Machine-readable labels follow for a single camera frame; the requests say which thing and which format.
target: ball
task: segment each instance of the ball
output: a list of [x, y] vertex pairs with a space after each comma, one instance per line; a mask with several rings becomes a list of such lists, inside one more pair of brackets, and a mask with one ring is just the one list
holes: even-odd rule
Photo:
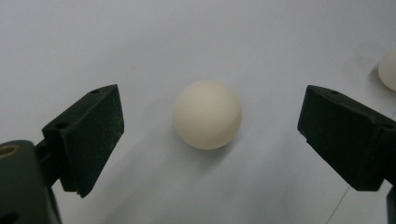
[[175, 129], [192, 147], [215, 149], [227, 145], [238, 133], [241, 121], [238, 97], [216, 81], [190, 84], [175, 103]]
[[396, 49], [390, 51], [379, 62], [378, 74], [385, 86], [396, 91]]

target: cream-colored sphere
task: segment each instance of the cream-colored sphere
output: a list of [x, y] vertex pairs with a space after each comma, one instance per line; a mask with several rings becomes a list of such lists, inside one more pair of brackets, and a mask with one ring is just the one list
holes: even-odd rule
[[192, 147], [215, 149], [227, 145], [238, 133], [241, 120], [238, 97], [216, 81], [192, 83], [175, 103], [176, 131]]
[[382, 83], [396, 91], [396, 49], [389, 52], [378, 65], [378, 74]]

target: ping pong ball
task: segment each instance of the ping pong ball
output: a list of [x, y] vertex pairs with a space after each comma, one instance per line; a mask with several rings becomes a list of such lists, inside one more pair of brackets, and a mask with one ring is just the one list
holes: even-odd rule
[[385, 86], [396, 91], [396, 49], [389, 52], [379, 62], [378, 74]]
[[192, 147], [215, 149], [227, 145], [238, 133], [241, 121], [238, 97], [216, 81], [190, 84], [175, 103], [175, 129]]

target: black line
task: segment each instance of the black line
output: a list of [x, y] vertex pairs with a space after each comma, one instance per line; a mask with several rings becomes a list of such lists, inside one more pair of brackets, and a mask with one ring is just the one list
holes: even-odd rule
[[341, 202], [343, 201], [344, 197], [347, 195], [347, 192], [349, 191], [349, 189], [350, 189], [350, 186], [347, 187], [346, 192], [344, 193], [343, 197], [341, 197], [340, 202], [338, 202], [337, 206], [335, 206], [335, 208], [332, 211], [332, 214], [330, 215], [329, 219], [327, 219], [326, 224], [329, 224], [330, 220], [332, 219], [332, 216], [334, 216], [335, 211], [337, 211], [337, 209], [340, 206]]

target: gray surface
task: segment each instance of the gray surface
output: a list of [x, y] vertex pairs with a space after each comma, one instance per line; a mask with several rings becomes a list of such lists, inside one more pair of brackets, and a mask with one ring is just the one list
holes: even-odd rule
[[[375, 67], [396, 46], [395, 10], [386, 0], [2, 1], [0, 140], [38, 143], [81, 95], [118, 83], [125, 134], [87, 198], [55, 184], [64, 224], [317, 224], [335, 208], [331, 223], [386, 223], [385, 189], [349, 189], [337, 207], [348, 185], [296, 126], [308, 84], [393, 115], [396, 94]], [[178, 93], [207, 78], [244, 109], [238, 137], [209, 152], [179, 141], [171, 120]]]

